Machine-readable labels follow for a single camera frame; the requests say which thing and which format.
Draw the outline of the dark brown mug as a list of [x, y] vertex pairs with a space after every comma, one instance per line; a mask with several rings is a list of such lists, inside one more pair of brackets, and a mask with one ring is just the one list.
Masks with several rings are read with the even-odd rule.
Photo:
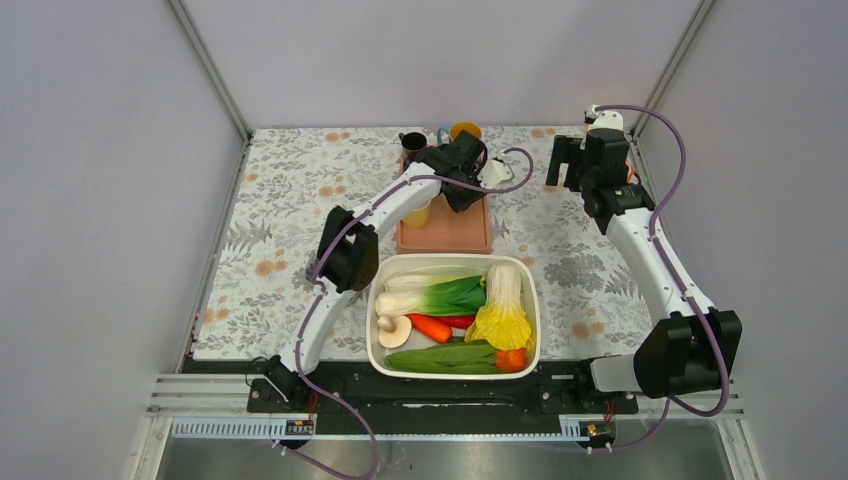
[[418, 153], [428, 146], [428, 139], [421, 132], [400, 132], [398, 137], [401, 143], [402, 159], [404, 161], [414, 161]]

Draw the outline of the yellow mug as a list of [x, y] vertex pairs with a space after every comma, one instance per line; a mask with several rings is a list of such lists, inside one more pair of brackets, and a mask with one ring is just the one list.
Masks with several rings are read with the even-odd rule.
[[429, 215], [430, 215], [430, 207], [431, 207], [430, 201], [425, 202], [425, 203], [415, 207], [413, 210], [411, 210], [407, 215], [405, 215], [402, 218], [402, 220], [401, 220], [402, 224], [405, 225], [407, 228], [413, 228], [413, 229], [421, 228], [428, 221], [428, 218], [429, 218]]

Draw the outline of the orange mug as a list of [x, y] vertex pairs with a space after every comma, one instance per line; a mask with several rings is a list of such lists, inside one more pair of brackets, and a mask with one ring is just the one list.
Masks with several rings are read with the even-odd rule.
[[625, 166], [627, 167], [627, 176], [626, 181], [628, 184], [634, 184], [638, 182], [638, 174], [633, 167], [632, 163], [629, 160], [625, 161]]

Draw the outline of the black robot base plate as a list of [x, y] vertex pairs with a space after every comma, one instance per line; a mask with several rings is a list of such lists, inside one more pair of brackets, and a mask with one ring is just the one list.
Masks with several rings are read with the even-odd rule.
[[367, 362], [325, 361], [310, 380], [351, 405], [312, 391], [300, 405], [270, 388], [265, 361], [247, 363], [250, 413], [303, 414], [319, 435], [510, 435], [555, 434], [562, 416], [619, 419], [638, 411], [623, 392], [602, 393], [582, 361], [543, 361], [513, 380], [420, 380], [389, 377]]

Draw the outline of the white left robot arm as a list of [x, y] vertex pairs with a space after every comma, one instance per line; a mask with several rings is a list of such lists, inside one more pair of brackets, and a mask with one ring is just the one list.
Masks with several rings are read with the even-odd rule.
[[325, 335], [341, 310], [375, 277], [380, 239], [403, 217], [439, 195], [457, 197], [460, 209], [484, 196], [478, 175], [487, 160], [485, 144], [463, 131], [448, 144], [422, 149], [397, 179], [364, 204], [330, 211], [315, 261], [307, 269], [314, 298], [290, 339], [263, 371], [272, 398], [282, 408], [296, 411], [309, 401], [311, 387], [304, 377], [320, 361]]

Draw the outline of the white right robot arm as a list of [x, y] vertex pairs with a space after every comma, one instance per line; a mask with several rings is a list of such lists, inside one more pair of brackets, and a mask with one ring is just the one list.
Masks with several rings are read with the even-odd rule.
[[717, 309], [676, 257], [650, 194], [629, 180], [628, 152], [620, 129], [557, 135], [545, 181], [580, 195], [586, 214], [624, 259], [653, 323], [634, 353], [589, 360], [590, 374], [573, 386], [575, 402], [589, 412], [601, 410], [614, 392], [675, 398], [727, 388], [742, 333], [738, 315]]

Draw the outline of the light blue butterfly mug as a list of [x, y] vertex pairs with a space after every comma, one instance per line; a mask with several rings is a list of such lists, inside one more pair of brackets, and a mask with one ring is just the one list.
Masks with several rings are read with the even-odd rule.
[[461, 121], [450, 127], [439, 127], [436, 130], [437, 144], [442, 145], [449, 143], [462, 132], [467, 132], [478, 139], [482, 138], [482, 129], [479, 125], [469, 121]]

